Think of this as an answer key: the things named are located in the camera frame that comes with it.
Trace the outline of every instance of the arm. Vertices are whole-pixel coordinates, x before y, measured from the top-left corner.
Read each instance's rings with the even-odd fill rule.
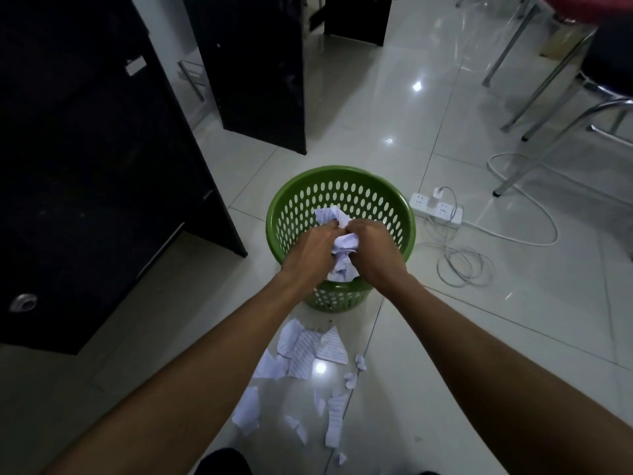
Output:
[[[630,473],[633,429],[431,295],[382,223],[347,229],[360,238],[352,263],[400,311],[509,473]]]
[[[45,475],[186,474],[237,405],[290,311],[334,267],[336,221],[299,237],[281,271],[80,437]]]

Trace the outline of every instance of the hand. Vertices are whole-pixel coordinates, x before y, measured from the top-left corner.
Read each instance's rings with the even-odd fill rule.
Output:
[[[380,293],[385,295],[402,276],[407,266],[385,225],[357,218],[347,225],[347,231],[358,236],[358,250],[349,255],[360,273]]]
[[[309,295],[334,268],[334,240],[346,232],[336,220],[303,232],[281,265],[281,274],[299,291],[301,299]]]

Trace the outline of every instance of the power strip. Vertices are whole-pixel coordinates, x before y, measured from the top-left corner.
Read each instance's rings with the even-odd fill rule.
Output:
[[[411,195],[411,199],[409,200],[409,206],[418,216],[430,218],[434,222],[441,223],[442,225],[450,228],[459,228],[462,224],[462,219],[464,216],[463,208],[457,206],[457,210],[455,210],[455,215],[451,220],[451,214],[453,213],[454,205],[437,201],[442,196],[442,192],[438,191],[437,189],[435,190],[433,195],[433,198],[430,199],[427,196],[420,195],[419,193],[414,193],[413,195]]]

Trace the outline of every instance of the forearm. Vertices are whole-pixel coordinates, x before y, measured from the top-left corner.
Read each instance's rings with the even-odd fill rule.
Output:
[[[624,473],[633,430],[482,330],[410,275],[387,297],[423,343],[463,412],[510,473]]]
[[[161,369],[46,474],[186,474],[224,425],[301,295],[283,273]]]

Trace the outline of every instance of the red object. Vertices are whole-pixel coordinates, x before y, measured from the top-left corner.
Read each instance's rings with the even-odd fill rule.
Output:
[[[633,0],[543,0],[563,19],[599,24],[621,14],[633,12]]]

